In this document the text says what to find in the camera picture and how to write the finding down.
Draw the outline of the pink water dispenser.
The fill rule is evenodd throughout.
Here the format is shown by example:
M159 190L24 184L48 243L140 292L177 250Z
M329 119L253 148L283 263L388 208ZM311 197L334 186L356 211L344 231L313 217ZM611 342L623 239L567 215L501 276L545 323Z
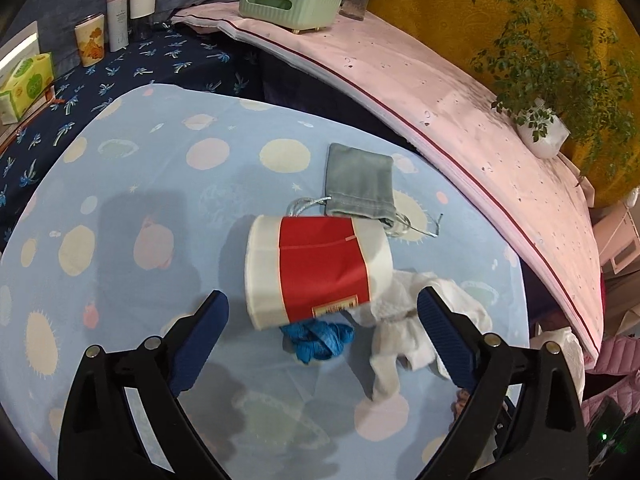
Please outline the pink water dispenser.
M621 274L639 259L639 223L624 203L590 211L600 266L605 274Z

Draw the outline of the white tissue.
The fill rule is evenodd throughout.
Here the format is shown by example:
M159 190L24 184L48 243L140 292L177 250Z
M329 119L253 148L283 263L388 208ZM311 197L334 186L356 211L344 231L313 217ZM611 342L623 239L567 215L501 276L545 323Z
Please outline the white tissue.
M431 272L394 272L390 287L378 299L348 311L358 325L374 329L370 365L375 402L400 393L398 364L413 372L434 365L439 376L449 377L416 310L419 292L425 287L434 288L451 311L466 315L480 332L492 330L486 309L456 282Z

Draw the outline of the red and white paper cup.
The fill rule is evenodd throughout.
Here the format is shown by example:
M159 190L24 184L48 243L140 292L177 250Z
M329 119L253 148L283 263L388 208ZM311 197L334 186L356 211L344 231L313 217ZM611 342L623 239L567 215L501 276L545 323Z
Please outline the red and white paper cup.
M259 216L250 227L244 285L256 330L367 304L392 278L393 257L381 222Z

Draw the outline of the potted green plant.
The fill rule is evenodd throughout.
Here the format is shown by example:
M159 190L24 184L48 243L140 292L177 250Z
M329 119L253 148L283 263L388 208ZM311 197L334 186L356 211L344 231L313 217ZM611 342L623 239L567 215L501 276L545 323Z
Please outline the potted green plant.
M534 141L563 125L588 160L638 139L639 58L611 25L555 0L494 1L506 7L506 22L471 61L492 80L494 110L529 128Z

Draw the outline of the navy patterned cloth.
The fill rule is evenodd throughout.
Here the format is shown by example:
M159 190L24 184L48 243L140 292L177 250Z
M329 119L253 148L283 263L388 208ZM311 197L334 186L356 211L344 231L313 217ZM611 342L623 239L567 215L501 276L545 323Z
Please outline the navy patterned cloth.
M81 130L122 94L146 84L258 99L264 95L257 55L222 32L162 25L90 67L54 82L56 100L17 128L1 153L1 245L6 246L37 184Z

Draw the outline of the white cosmetic tube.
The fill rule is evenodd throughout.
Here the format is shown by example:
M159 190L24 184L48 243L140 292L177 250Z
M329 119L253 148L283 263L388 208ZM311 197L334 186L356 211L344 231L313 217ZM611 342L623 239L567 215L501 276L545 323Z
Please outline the white cosmetic tube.
M106 20L110 50L128 46L128 0L106 0Z

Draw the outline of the pink puffer jacket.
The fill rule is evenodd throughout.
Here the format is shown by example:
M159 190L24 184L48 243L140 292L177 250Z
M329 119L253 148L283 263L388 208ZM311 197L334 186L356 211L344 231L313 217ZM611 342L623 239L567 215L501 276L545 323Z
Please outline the pink puffer jacket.
M586 373L582 417L586 425L605 398L626 416L639 411L639 339L616 336L603 341L597 365Z

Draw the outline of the blue wrapper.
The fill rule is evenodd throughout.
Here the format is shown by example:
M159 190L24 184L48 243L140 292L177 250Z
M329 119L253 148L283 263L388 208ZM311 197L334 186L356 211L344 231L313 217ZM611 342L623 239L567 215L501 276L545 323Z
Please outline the blue wrapper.
M355 337L352 326L320 320L307 320L280 327L292 344L299 362L327 361L340 356Z

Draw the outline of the green yellow carton box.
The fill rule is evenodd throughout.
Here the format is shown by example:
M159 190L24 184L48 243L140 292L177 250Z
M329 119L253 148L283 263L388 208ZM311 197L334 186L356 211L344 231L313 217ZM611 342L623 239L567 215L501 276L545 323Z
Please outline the green yellow carton box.
M50 52L24 58L1 88L2 125L19 122L26 110L40 98L53 81L53 61Z

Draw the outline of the pink table cover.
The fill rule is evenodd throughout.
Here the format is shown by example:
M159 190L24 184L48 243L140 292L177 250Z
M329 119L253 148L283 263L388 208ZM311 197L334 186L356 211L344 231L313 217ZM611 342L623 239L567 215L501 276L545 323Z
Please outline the pink table cover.
M192 6L176 21L217 29L346 93L409 141L500 232L559 304L597 363L603 339L599 251L587 200L562 158L536 157L459 67L375 15L289 32L234 3Z

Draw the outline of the light blue dotted tablecloth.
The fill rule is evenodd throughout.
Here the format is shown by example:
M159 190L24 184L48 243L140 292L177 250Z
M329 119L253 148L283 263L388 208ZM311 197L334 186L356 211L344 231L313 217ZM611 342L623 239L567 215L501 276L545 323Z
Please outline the light blue dotted tablecloth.
M244 298L248 231L324 190L333 143L390 156L411 230L394 266L448 278L495 331L526 344L518 256L418 155L284 107L143 87L108 104L48 172L1 259L1 403L29 451L56 471L67 393L90 344L137 347L166 333L213 290L229 322L180 400L235 479L411 479L446 434L454 385L402 370L400 391L370 398L371 332L335 359L302 364L280 330L254 330Z

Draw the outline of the green tissue box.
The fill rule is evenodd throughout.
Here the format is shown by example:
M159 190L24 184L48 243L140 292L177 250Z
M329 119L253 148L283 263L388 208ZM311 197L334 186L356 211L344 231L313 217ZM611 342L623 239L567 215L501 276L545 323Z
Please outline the green tissue box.
M343 0L240 0L242 18L254 18L294 34L329 27Z

